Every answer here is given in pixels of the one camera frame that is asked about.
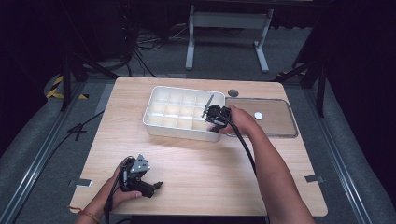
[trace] gray carpet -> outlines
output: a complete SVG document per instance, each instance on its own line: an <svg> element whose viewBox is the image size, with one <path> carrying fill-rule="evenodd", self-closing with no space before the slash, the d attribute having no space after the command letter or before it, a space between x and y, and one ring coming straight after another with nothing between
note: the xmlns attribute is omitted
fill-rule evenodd
<svg viewBox="0 0 396 224"><path fill-rule="evenodd" d="M261 71L252 47L252 42L256 36L259 36L254 31L242 31L237 35L217 30L198 32L194 65L191 71L184 69L187 54L187 41L184 39L168 43L160 49L142 51L142 58L152 73L163 77L265 81L275 78L279 72L291 69L309 33L309 29L270 30L264 44L264 54L270 67L268 74ZM130 65L133 76L149 77L149 72L136 60L132 60ZM126 67L114 72L121 76L128 76ZM284 86L315 173L324 179L320 187L328 205L329 214L326 217L317 217L316 221L317 223L359 223L331 161L324 135L314 119L315 111L309 107L309 100L305 96L306 91L296 85L299 79L299 77L291 78L284 83ZM106 107L106 100L113 83L114 80L103 75L90 75L82 91L90 97L88 100L75 102L54 141L54 147L67 136L67 130L92 118ZM49 99L21 130L0 159L0 211L2 214L24 173L45 141L56 117L59 116L61 106L62 99ZM324 120L340 149L372 222L393 223L396 215L389 197L364 159L329 84L325 94L324 113ZM101 117L97 117L84 125L83 130L87 132L83 133L77 141L76 135L73 134L57 148L38 178L16 223L72 223L75 220L76 216L65 208L74 193L74 188L69 187L69 182L79 178L100 119ZM111 221L116 223L123 218L125 217L113 215ZM133 223L264 223L262 219L234 218L230 220L227 217L134 216L133 220Z"/></svg>

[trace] black cable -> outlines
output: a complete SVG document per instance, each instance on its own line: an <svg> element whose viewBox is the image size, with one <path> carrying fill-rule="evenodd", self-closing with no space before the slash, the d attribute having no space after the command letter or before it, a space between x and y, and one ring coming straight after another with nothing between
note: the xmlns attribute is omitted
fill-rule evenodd
<svg viewBox="0 0 396 224"><path fill-rule="evenodd" d="M149 70L148 66L145 64L145 62L143 62L142 58L140 58L139 54L136 52L135 49L134 49L134 53L135 53L136 57L138 58L138 60L139 60L143 65L145 65L145 67L146 67L146 69L149 71L149 73L150 73L153 77L157 77L157 76L155 76L155 75Z"/></svg>
<svg viewBox="0 0 396 224"><path fill-rule="evenodd" d="M251 167L253 168L254 175L257 176L256 174L256 164L254 163L253 157L251 156L250 150L248 149L248 145L245 142L244 138L242 137L241 133L238 130L238 127L236 127L235 124L233 124L230 120L227 118L223 117L222 115L219 115L222 119L227 120L227 122L231 125L233 128L233 131L235 132L236 136L238 137L239 141L242 143L242 146L244 146L244 149L247 153L248 159L250 160Z"/></svg>
<svg viewBox="0 0 396 224"><path fill-rule="evenodd" d="M116 192L116 186L117 183L119 182L120 176L122 175L122 169L120 169L119 173L117 174L117 178L113 183L113 187L111 188L110 193L107 196L107 200L105 203L105 207L103 208L103 211L105 213L105 219L106 219L106 224L110 223L110 212L113 210L113 195Z"/></svg>

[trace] black wire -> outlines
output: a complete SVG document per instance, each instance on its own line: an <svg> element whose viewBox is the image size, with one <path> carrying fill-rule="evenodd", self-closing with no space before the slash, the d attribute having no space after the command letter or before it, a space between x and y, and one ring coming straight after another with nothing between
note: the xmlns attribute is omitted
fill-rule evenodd
<svg viewBox="0 0 396 224"><path fill-rule="evenodd" d="M46 161L44 162L44 165L43 165L42 170L44 170L44 168L47 166L47 163L50 161L50 159L52 158L52 156L53 156L53 154L55 153L55 151L58 150L58 148L61 146L61 144L62 144L64 141L66 141L66 139L69 138L70 135L72 135L72 134L74 133L74 131L78 130L80 127L84 126L84 124L87 124L88 122L90 122L91 120L95 119L96 117L98 117L99 115L103 114L104 112L105 112L105 110L102 111L102 112L100 112L99 114L93 116L92 118L88 119L88 120L85 121L84 123L79 124L79 125L75 126L73 129L69 130L69 134L68 134L68 135L56 146L56 148L53 149L52 152L49 154L49 157L48 157L48 158L46 159Z"/></svg>
<svg viewBox="0 0 396 224"><path fill-rule="evenodd" d="M146 69L149 71L149 73L150 73L153 77L157 77L157 76L155 76L155 75L149 70L148 66L145 64L145 62L143 62L142 58L140 58L139 54L136 52L135 49L134 49L134 53L135 53L136 57L138 58L138 60L139 60L143 65L145 65L145 67L146 67Z"/></svg>
<svg viewBox="0 0 396 224"><path fill-rule="evenodd" d="M110 223L110 212L111 212L112 207L113 207L113 195L116 192L116 190L118 189L118 188L116 188L116 186L117 186L117 183L120 180L120 176L122 174L122 171L123 170L120 169L119 173L117 174L117 178L114 181L113 187L111 188L111 191L110 191L110 193L107 196L106 204L105 204L105 207L103 209L104 213L105 213L106 224Z"/></svg>
<svg viewBox="0 0 396 224"><path fill-rule="evenodd" d="M253 157L251 156L250 150L248 149L248 145L245 142L244 138L242 137L241 133L238 130L238 127L236 127L235 124L233 124L230 120L227 118L223 117L222 115L219 115L222 119L227 120L227 122L233 127L233 131L235 132L236 136L238 137L239 141L242 143L242 146L244 146L244 149L247 153L248 159L250 160L251 167L253 168L254 175L257 176L256 174L256 164L254 163Z"/></svg>

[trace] fingers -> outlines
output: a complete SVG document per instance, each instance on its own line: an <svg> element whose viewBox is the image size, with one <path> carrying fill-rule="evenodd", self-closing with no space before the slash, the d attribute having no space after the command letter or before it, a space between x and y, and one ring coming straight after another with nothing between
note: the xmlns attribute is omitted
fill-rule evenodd
<svg viewBox="0 0 396 224"><path fill-rule="evenodd" d="M140 198L143 196L143 194L140 191L131 191L130 193L130 199L136 199L136 198Z"/></svg>

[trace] hand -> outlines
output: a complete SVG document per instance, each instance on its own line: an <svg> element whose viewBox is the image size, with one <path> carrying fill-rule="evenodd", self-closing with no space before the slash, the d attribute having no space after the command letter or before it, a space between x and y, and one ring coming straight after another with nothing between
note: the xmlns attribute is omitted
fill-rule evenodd
<svg viewBox="0 0 396 224"><path fill-rule="evenodd" d="M249 135L249 132L254 129L254 127L260 128L256 120L244 109L237 108L234 105L230 105L229 108L231 109L232 122L242 135ZM234 133L233 127L231 127L230 124L220 129L219 132L223 134Z"/></svg>
<svg viewBox="0 0 396 224"><path fill-rule="evenodd" d="M102 186L100 191L102 191L102 190L105 191L106 195L108 195L110 193L111 188L113 187L114 181L116 181L116 179L117 179L117 175L119 174L119 171L120 171L120 166L117 167L113 176L111 176L111 178L109 178L107 180L107 182ZM123 192L120 189L120 184L117 183L116 191L113 194L113 207L112 208L114 209L125 201L136 199L141 196L142 196L142 193L137 190Z"/></svg>
<svg viewBox="0 0 396 224"><path fill-rule="evenodd" d="M114 182L117 180L117 176L120 171L120 166L117 167L116 171L114 172L113 176L109 178L106 183L100 188L98 193L92 199L92 201L84 208L84 211L90 213L94 217L101 218L102 214L104 213L104 207L108 198L108 195L113 188ZM122 192L119 188L119 183L116 185L116 191L113 194L113 206L112 209L119 206L121 203L139 198L142 196L142 193L139 191L127 191ZM76 223L96 223L95 220L89 216L79 215Z"/></svg>

